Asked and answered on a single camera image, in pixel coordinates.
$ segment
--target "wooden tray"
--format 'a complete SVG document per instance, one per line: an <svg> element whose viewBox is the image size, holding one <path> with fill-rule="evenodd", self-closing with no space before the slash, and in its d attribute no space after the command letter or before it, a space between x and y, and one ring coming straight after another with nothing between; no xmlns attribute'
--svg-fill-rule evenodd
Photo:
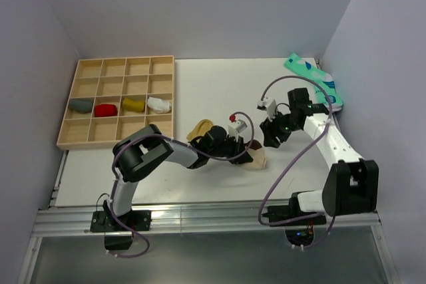
<svg viewBox="0 0 426 284"><path fill-rule="evenodd" d="M172 110L156 114L145 105L142 113L124 110L124 98L147 101L153 96L168 100ZM93 110L81 114L69 108L69 100L78 98L115 104L118 116L96 118ZM174 57L131 57L80 60L65 109L57 146L62 150L107 148L148 124L155 124L167 136L173 136Z"/></svg>

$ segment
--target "red cloth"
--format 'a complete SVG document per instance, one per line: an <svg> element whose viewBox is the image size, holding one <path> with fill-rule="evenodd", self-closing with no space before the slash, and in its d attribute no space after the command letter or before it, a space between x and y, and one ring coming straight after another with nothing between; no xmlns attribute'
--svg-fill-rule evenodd
<svg viewBox="0 0 426 284"><path fill-rule="evenodd" d="M103 116L116 116L117 114L117 107L114 104L102 103L95 106L95 116L97 118Z"/></svg>

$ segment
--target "white table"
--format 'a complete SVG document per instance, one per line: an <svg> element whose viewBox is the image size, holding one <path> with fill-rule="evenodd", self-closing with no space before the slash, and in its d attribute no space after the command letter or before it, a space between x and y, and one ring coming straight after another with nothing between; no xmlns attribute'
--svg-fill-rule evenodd
<svg viewBox="0 0 426 284"><path fill-rule="evenodd" d="M306 59L315 64L313 59ZM283 66L285 59L200 59L176 60L175 138L185 141L198 121L208 118L227 127L235 111L248 113L255 124L255 137L263 142L259 124L266 113L256 110L265 87L279 76L292 74ZM307 87L311 99L314 90L302 80L282 80L268 96L287 102L287 92ZM244 138L250 137L250 130ZM308 143L304 132L295 132L279 149L266 148L268 164L263 171L245 171L229 163L209 163L188 170L165 162L139 183L134 204L183 204L191 202L229 202L260 200L286 164ZM93 206L103 192L110 193L113 174L111 149L71 150L61 178L56 206ZM289 198L293 192L323 187L328 168L314 147L290 170L272 195Z"/></svg>

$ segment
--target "wooden compartment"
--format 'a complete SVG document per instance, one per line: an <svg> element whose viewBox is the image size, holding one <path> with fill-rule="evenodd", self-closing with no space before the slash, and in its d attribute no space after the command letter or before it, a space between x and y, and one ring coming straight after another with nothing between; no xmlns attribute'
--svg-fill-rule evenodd
<svg viewBox="0 0 426 284"><path fill-rule="evenodd" d="M101 76L123 76L126 59L106 59L102 64Z"/></svg>
<svg viewBox="0 0 426 284"><path fill-rule="evenodd" d="M89 129L89 142L115 141L118 117L93 118Z"/></svg>
<svg viewBox="0 0 426 284"><path fill-rule="evenodd" d="M108 76L99 79L97 96L120 96L122 90L122 76Z"/></svg>
<svg viewBox="0 0 426 284"><path fill-rule="evenodd" d="M173 57L152 57L150 74L171 74L173 73L173 66Z"/></svg>
<svg viewBox="0 0 426 284"><path fill-rule="evenodd" d="M128 111L122 108L122 101L125 98L132 99L133 101L144 101L145 102L145 109L144 112L134 112L134 111ZM143 116L146 112L146 95L145 94L134 94L131 96L122 96L121 97L121 104L120 104L120 112L119 116Z"/></svg>
<svg viewBox="0 0 426 284"><path fill-rule="evenodd" d="M150 74L148 78L148 93L172 93L172 74Z"/></svg>
<svg viewBox="0 0 426 284"><path fill-rule="evenodd" d="M145 127L144 116L123 116L118 118L118 128L116 132L116 140L122 139L134 134L136 131Z"/></svg>
<svg viewBox="0 0 426 284"><path fill-rule="evenodd" d="M98 78L77 78L74 80L70 98L88 98L96 96Z"/></svg>
<svg viewBox="0 0 426 284"><path fill-rule="evenodd" d="M127 58L126 76L136 76L140 74L148 74L150 66L150 58Z"/></svg>
<svg viewBox="0 0 426 284"><path fill-rule="evenodd" d="M125 76L122 94L146 94L148 90L148 76Z"/></svg>
<svg viewBox="0 0 426 284"><path fill-rule="evenodd" d="M98 106L102 103L113 104L117 107L117 112L120 112L120 97L119 96L97 96L95 100L95 105L93 106L92 118L99 119L95 117L95 106Z"/></svg>
<svg viewBox="0 0 426 284"><path fill-rule="evenodd" d="M129 57L80 60L64 112L57 146L62 150L112 148L117 142L155 124L173 135L174 108L167 114L149 109L149 96L174 102L174 57ZM81 114L68 105L72 98L93 101L93 106L113 104L117 116L97 118L94 111ZM122 101L145 102L143 112L127 111Z"/></svg>
<svg viewBox="0 0 426 284"><path fill-rule="evenodd" d="M94 102L95 98L82 98L81 100L89 100L91 102ZM68 104L67 104L67 110L65 111L65 119L90 119L91 118L92 112L80 113L80 112L71 110L68 107Z"/></svg>
<svg viewBox="0 0 426 284"><path fill-rule="evenodd" d="M146 116L146 125L155 124L161 133L166 136L173 135L172 115L171 114L157 114L152 116Z"/></svg>
<svg viewBox="0 0 426 284"><path fill-rule="evenodd" d="M102 60L80 60L76 78L97 78L101 74Z"/></svg>
<svg viewBox="0 0 426 284"><path fill-rule="evenodd" d="M64 120L59 133L58 144L64 146L87 141L90 119Z"/></svg>
<svg viewBox="0 0 426 284"><path fill-rule="evenodd" d="M159 99L171 102L172 103L172 109L170 110L170 112L164 113L164 114L170 114L170 113L173 112L173 94L171 94L171 93L150 93L148 95L148 98L150 96L153 97L153 98L159 98ZM149 108L148 106L146 106L145 113L146 114L158 114L155 111L153 111L153 109Z"/></svg>

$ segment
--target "purple hose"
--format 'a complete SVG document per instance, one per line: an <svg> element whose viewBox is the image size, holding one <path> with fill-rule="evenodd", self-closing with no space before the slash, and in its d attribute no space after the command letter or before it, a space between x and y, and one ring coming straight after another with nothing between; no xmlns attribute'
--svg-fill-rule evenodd
<svg viewBox="0 0 426 284"><path fill-rule="evenodd" d="M302 79L305 81L308 81L310 83L312 83L314 86L316 86L317 88L319 88L319 90L324 94L325 98L327 99L328 102L328 121L325 124L324 127L324 131L311 143L309 143L301 152L299 152L299 154L297 156L294 157L294 159L286 166L286 168L284 169L284 171L280 174L280 176L278 176L278 179L274 182L274 184L272 184L272 187L269 189L268 193L266 193L265 198L262 200L262 203L260 204L260 208L258 211L258 221L260 224L265 225L265 226L277 226L277 225L282 225L284 226L284 224L288 224L288 223L292 223L292 222L296 222L296 221L302 221L304 219L311 219L317 216L321 216L323 215L322 213L313 213L310 215L305 215L305 216L301 216L301 217L295 217L293 219L287 219L285 221L279 221L279 222L272 222L272 223L268 223L268 222L264 222L262 220L262 211L265 208L266 202L269 200L269 197L271 196L272 192L276 189L276 187L278 186L278 184L281 182L281 180L283 179L283 177L290 171L290 169L292 168L292 166L313 146L315 146L318 141L320 141L328 132L328 128L329 128L329 122L331 121L331 117L332 117L332 111L333 111L333 106L331 104L331 100L329 98L329 96L327 95L327 93L325 92L325 90L315 81L312 81L310 79L304 78L302 76L281 76L280 78L275 79L274 81L272 81L265 89L264 93L262 94L262 97L260 100L263 100L265 98L266 93L268 92L268 90L270 89L271 86L273 86L276 82L283 80L283 79L289 79L289 78L295 78L295 79ZM329 225L329 227L327 228L327 230L325 231L325 233L315 242L313 242L312 244L309 244L307 246L305 246L304 248L309 248L312 246L317 245L319 242L323 241L324 238L327 236L327 234L331 231L331 228L333 227L334 224L334 219L335 217L333 217L331 219L331 223Z"/></svg>
<svg viewBox="0 0 426 284"><path fill-rule="evenodd" d="M122 153L124 151L126 151L128 148L130 148L131 146L135 145L136 143L139 143L140 141L142 141L144 139L147 139L147 138L162 138L163 140L166 140L166 141L169 141L169 142L174 142L174 143L179 144L181 146L185 146L185 147L191 149L192 151L199 153L203 156L206 156L210 159L214 159L214 160L217 160L217 161L232 161L232 160L235 160L235 159L239 158L240 156L242 156L243 154L245 154L250 149L250 146L252 145L253 140L254 140L254 124L253 124L252 119L244 112L238 111L238 112L233 113L233 115L235 115L235 114L241 114L248 119L250 126L252 128L252 137L250 139L250 142L248 143L248 145L244 149L244 151L242 151L240 154L237 154L236 156L233 156L231 158L217 158L215 156L209 156L207 153L199 151L189 144L183 143L181 141L173 140L172 138L169 138L168 136L163 136L162 134L147 134L146 136L143 136L143 137L140 137L136 140L131 141L123 149L121 149L118 152L118 154L114 157L114 160L112 161L112 172L114 173L116 180L114 181L114 184L112 185L112 191L111 191L111 197L110 197L110 200L111 200L110 212L111 212L111 215L114 218L114 220L119 224L119 226L126 229L127 231L132 232L133 235L138 236L139 238L143 239L146 242L146 248L143 251L141 251L140 253L131 254L131 255L117 254L117 253L113 253L113 252L110 251L109 253L111 255L116 256L116 257L125 258L125 259L130 259L130 258L133 258L133 257L139 257L141 255L144 255L149 250L149 247L150 247L150 242L146 238L146 236L144 236L144 235L140 234L139 232L131 229L129 226L127 226L126 224L121 222L114 212L114 196L115 196L115 192L116 192L116 189L117 189L117 186L118 186L118 180L120 179L120 176L117 173L117 171L115 170L115 168L116 168L118 159L121 157Z"/></svg>

